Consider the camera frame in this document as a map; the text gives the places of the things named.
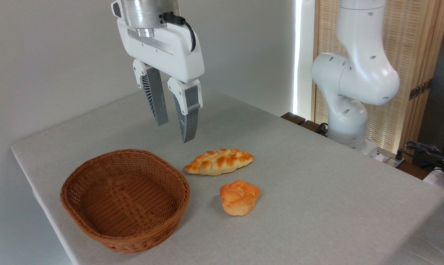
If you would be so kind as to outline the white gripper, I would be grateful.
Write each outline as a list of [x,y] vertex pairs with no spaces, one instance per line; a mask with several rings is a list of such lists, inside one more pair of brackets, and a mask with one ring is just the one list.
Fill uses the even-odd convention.
[[137,85],[145,92],[157,125],[168,122],[162,71],[171,76],[167,84],[174,95],[182,141],[191,141],[196,136],[199,109],[203,107],[200,81],[196,80],[205,72],[198,37],[191,51],[191,33],[184,26],[169,24],[155,29],[153,38],[146,38],[138,36],[120,18],[117,25],[126,52],[135,58]]

